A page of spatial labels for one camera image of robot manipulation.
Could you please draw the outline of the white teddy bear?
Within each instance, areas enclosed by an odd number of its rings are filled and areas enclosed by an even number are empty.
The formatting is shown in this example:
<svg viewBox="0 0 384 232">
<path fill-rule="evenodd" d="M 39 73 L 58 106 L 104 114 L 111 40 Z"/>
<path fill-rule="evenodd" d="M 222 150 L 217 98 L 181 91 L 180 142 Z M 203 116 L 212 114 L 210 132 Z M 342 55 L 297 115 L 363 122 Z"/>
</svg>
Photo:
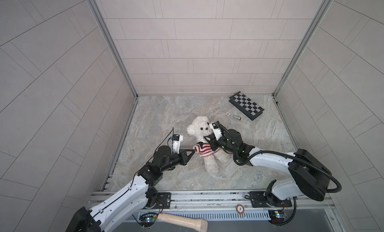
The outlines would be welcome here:
<svg viewBox="0 0 384 232">
<path fill-rule="evenodd" d="M 206 171 L 216 179 L 224 180 L 225 177 L 219 174 L 217 160 L 222 164 L 229 161 L 229 154 L 222 149 L 214 149 L 205 137 L 213 134 L 208 117 L 199 116 L 187 127 L 187 133 L 197 140 L 194 150 L 204 160 Z"/>
</svg>

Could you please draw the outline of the red white striped sweater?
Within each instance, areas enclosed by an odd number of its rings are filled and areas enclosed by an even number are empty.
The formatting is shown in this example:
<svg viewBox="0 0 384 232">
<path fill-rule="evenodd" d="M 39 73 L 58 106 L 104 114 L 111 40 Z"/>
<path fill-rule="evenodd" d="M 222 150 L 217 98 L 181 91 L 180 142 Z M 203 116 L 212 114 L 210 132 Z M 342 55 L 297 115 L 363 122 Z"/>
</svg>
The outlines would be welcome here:
<svg viewBox="0 0 384 232">
<path fill-rule="evenodd" d="M 217 153 L 219 151 L 219 149 L 216 149 L 216 150 L 213 150 L 210 146 L 209 143 L 207 142 L 198 142 L 195 146 L 194 146 L 194 150 L 196 153 L 198 153 L 200 155 L 200 157 L 204 158 L 204 157 L 209 157 L 211 155 L 214 155 L 215 153 Z"/>
</svg>

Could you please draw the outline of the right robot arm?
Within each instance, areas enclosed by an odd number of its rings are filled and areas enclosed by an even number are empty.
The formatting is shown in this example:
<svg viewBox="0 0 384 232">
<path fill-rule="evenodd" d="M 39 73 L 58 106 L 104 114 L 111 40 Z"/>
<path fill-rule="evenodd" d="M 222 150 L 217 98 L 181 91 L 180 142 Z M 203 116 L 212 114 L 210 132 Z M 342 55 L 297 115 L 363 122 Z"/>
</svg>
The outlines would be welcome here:
<svg viewBox="0 0 384 232">
<path fill-rule="evenodd" d="M 214 150 L 222 149 L 233 156 L 238 166 L 260 166 L 289 174 L 287 179 L 272 180 L 265 192 L 256 197 L 270 207 L 280 207 L 284 200 L 306 196 L 323 201 L 326 194 L 338 193 L 341 183 L 314 156 L 303 149 L 295 153 L 267 151 L 247 145 L 235 130 L 215 130 L 204 137 Z"/>
</svg>

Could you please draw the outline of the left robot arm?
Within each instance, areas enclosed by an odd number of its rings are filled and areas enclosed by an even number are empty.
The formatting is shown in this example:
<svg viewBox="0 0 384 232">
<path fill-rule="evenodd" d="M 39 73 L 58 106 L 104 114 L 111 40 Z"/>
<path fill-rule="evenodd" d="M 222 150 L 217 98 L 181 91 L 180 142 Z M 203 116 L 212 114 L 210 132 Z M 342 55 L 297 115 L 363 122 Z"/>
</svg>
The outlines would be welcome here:
<svg viewBox="0 0 384 232">
<path fill-rule="evenodd" d="M 163 172 L 187 165 L 194 153 L 194 149 L 173 153 L 168 146 L 159 147 L 125 187 L 91 209 L 77 210 L 66 231 L 112 232 L 132 214 L 154 206 L 158 195 L 155 185 L 163 178 Z"/>
</svg>

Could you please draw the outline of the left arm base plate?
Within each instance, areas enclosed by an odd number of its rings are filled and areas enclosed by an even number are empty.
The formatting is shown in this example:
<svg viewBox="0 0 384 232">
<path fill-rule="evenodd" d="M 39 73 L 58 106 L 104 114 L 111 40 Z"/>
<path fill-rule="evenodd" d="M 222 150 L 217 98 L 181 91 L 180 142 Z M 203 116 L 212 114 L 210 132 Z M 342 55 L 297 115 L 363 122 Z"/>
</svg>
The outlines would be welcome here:
<svg viewBox="0 0 384 232">
<path fill-rule="evenodd" d="M 149 204 L 146 209 L 169 209 L 171 206 L 171 196 L 169 192 L 159 192 L 156 200 Z"/>
</svg>

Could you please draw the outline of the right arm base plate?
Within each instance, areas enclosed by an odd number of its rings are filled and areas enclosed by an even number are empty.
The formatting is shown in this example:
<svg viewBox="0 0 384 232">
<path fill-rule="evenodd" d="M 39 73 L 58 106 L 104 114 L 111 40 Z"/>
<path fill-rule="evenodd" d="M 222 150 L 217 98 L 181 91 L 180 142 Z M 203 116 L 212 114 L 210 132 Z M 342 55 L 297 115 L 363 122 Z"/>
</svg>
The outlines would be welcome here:
<svg viewBox="0 0 384 232">
<path fill-rule="evenodd" d="M 253 208 L 290 208 L 293 206 L 290 199 L 281 201 L 272 193 L 267 196 L 265 191 L 251 191 L 247 198 L 251 201 Z"/>
</svg>

